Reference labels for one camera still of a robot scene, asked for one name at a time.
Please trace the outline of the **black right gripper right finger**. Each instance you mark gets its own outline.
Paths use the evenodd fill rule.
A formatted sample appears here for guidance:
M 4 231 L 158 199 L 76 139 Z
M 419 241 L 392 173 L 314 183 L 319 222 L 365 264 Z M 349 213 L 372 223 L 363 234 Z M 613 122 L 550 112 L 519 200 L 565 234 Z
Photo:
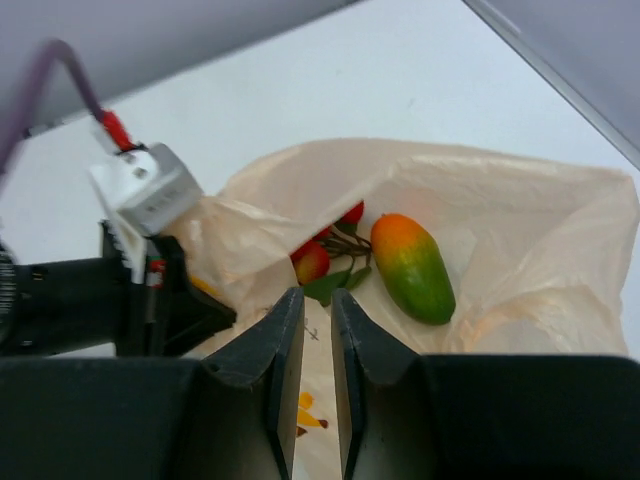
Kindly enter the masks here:
M 331 336 L 346 479 L 635 479 L 639 365 L 419 354 L 344 289 Z

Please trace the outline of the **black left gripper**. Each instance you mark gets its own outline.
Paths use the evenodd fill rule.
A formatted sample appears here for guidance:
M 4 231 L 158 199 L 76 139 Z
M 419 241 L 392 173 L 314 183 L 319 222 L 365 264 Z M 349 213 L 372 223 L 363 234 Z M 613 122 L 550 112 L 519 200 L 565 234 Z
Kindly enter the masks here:
M 142 279 L 107 221 L 97 257 L 20 265 L 1 249 L 1 354 L 48 356 L 112 343 L 119 356 L 184 355 L 236 312 L 185 277 L 171 236 L 144 240 Z

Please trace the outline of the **orange green fake mango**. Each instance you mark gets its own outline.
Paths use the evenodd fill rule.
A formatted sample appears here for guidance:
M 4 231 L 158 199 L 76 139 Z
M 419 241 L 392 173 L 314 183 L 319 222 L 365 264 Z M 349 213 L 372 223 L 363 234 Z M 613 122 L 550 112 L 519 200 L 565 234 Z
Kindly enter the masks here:
M 451 321 L 454 290 L 433 236 L 418 222 L 399 213 L 374 223 L 370 243 L 384 286 L 410 318 L 431 326 Z

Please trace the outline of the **translucent banana print plastic bag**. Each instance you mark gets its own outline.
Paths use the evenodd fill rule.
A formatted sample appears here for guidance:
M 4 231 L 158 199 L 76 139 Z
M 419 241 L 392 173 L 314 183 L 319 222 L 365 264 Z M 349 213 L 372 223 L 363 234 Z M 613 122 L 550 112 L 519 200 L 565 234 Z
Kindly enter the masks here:
M 377 274 L 355 298 L 420 353 L 612 354 L 628 349 L 622 290 L 639 226 L 631 176 L 463 146 L 310 142 L 262 157 L 169 228 L 196 284 L 237 311 L 211 353 L 294 283 L 289 254 L 357 203 L 367 236 L 406 215 L 436 240 L 456 297 L 451 322 L 417 323 Z

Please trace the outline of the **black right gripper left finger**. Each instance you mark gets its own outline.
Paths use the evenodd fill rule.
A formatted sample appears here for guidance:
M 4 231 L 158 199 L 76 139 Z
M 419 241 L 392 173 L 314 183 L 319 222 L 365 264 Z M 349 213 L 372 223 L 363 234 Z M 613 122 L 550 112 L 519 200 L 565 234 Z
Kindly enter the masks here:
M 5 359 L 5 479 L 288 479 L 304 295 L 202 360 Z

